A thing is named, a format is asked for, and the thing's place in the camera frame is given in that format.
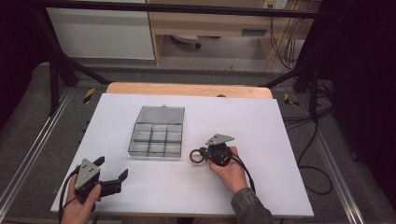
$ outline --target white cabinet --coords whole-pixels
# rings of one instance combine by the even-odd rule
[[[147,12],[63,8],[48,8],[48,12],[62,49],[70,57],[154,60]]]

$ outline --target finger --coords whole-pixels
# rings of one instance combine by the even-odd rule
[[[84,214],[84,216],[88,216],[93,208],[93,205],[95,204],[96,200],[99,199],[100,196],[100,191],[102,190],[102,186],[99,184],[96,185],[88,195],[87,200],[85,200],[85,203],[82,205],[81,208],[81,213]]]
[[[67,189],[67,197],[66,197],[67,202],[76,198],[76,191],[75,191],[76,180],[77,180],[77,174],[73,175],[72,178],[70,179],[69,186]]]

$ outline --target white table surface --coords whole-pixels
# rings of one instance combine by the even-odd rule
[[[180,159],[133,158],[128,153],[134,123],[143,105],[184,106]],[[105,156],[100,180],[129,169],[122,192],[102,199],[95,212],[114,216],[215,217],[234,214],[233,195],[205,162],[190,152],[213,134],[235,137],[239,156],[255,182],[257,196],[274,217],[312,217],[313,210],[293,156],[276,100],[104,93],[70,164]],[[58,193],[51,211],[56,212]]]

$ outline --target clear plastic organizer box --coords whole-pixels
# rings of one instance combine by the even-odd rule
[[[137,157],[181,157],[184,107],[143,106],[128,152]]]

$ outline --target aluminum rail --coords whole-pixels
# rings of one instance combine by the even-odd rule
[[[309,114],[307,100],[301,95],[299,95],[298,98],[302,103],[305,114]],[[314,131],[315,125],[313,122],[310,122],[310,126]],[[364,224],[361,211],[356,205],[352,193],[347,186],[347,182],[345,181],[344,176],[342,175],[340,168],[338,167],[337,162],[335,161],[334,156],[332,155],[331,150],[329,149],[329,146],[327,145],[326,140],[320,131],[320,128],[318,128],[316,143],[318,145],[318,151],[327,169],[329,170],[329,176],[332,179],[334,188],[338,194],[338,198],[340,199],[341,204],[344,206],[344,210],[349,222],[351,224]]]
[[[47,119],[46,124],[41,129],[40,134],[36,138],[35,142],[32,144],[29,152],[27,153],[26,157],[24,158],[23,162],[21,163],[18,171],[12,177],[11,181],[3,192],[0,197],[0,223],[2,223],[3,219],[6,216],[6,213],[9,207],[14,202],[15,198],[17,197],[18,192],[20,191],[26,177],[29,175],[30,171],[32,170],[33,166],[35,165],[35,161],[37,160],[42,148],[46,144],[48,138],[52,130],[54,129],[56,123],[58,122],[59,118],[61,117],[64,109],[67,105],[68,99],[73,91],[73,88],[66,88],[64,91],[63,96],[60,100],[60,106],[55,111],[54,115]]]

